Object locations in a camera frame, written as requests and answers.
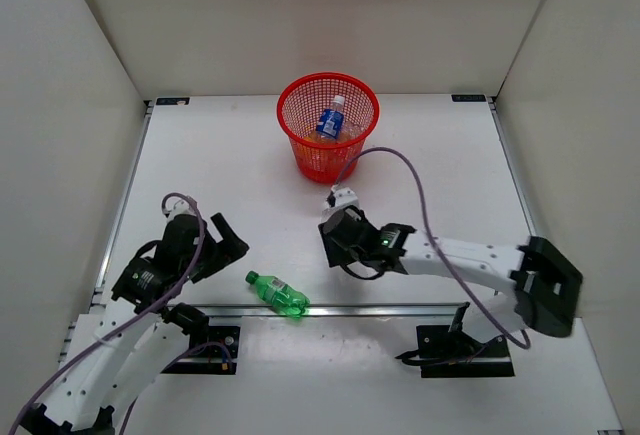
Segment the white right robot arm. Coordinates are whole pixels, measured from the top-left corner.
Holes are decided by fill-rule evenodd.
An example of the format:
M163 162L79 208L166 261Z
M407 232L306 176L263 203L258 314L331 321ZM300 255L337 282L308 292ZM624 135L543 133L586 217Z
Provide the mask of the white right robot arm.
M410 225L375 227L355 206L336 210L319 225L328 264L347 271L359 263L378 277L459 277L466 285L499 293L484 304L508 332L525 328L554 338L572 334L583 283L581 272L543 237L495 246L453 239L429 240Z

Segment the clear bottle blue label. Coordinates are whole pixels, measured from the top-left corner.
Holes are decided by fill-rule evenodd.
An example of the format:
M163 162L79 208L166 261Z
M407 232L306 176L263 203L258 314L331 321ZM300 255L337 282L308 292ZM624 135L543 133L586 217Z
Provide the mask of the clear bottle blue label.
M344 104L345 97L335 95L329 107L322 112L315 129L320 142L338 141L344 121Z

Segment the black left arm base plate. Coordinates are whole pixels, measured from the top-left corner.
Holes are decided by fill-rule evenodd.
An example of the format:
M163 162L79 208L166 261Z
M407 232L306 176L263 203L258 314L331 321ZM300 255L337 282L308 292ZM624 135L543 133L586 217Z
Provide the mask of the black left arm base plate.
M186 353L166 367L163 374L232 376L238 369L241 326L212 322L197 335L191 335Z

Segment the orange juice bottle yellow cap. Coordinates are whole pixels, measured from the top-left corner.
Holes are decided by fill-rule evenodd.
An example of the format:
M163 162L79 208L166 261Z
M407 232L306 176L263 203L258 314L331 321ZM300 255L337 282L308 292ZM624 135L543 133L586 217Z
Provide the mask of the orange juice bottle yellow cap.
M316 129L311 130L309 134L304 137L304 140L308 143L314 144L324 144L326 142L326 138L323 134Z

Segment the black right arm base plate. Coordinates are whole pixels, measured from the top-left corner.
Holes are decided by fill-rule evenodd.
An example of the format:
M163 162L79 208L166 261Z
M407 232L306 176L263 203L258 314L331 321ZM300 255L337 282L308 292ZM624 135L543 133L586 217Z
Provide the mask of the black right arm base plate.
M514 377L508 345L502 336L478 342L463 332L463 316L469 306L469 302L460 305L449 326L417 326L417 348L395 359L419 368L423 379Z

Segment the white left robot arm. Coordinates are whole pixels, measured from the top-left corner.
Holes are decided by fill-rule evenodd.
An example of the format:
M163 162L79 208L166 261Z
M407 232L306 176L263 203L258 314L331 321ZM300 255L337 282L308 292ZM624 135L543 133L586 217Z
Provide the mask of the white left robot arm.
M60 368L21 410L11 429L31 434L112 434L142 391L166 368L215 347L223 363L232 355L210 338L207 315L170 302L187 283L198 283L243 258L248 244L222 214L207 223L191 209L173 209L161 239L142 245L114 284L93 342Z

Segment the green plastic bottle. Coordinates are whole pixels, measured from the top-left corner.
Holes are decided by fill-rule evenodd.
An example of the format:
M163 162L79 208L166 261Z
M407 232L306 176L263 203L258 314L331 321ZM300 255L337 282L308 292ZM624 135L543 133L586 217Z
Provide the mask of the green plastic bottle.
M253 287L258 298L278 315L300 319L308 313L309 298L280 278L249 271L245 281Z

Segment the clear bottle red label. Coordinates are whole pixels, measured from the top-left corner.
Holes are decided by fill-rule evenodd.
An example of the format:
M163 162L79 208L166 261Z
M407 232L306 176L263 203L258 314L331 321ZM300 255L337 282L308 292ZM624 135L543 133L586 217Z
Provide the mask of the clear bottle red label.
M360 125L350 121L344 121L340 134L341 140L343 142L354 140L361 135L362 131L363 129Z

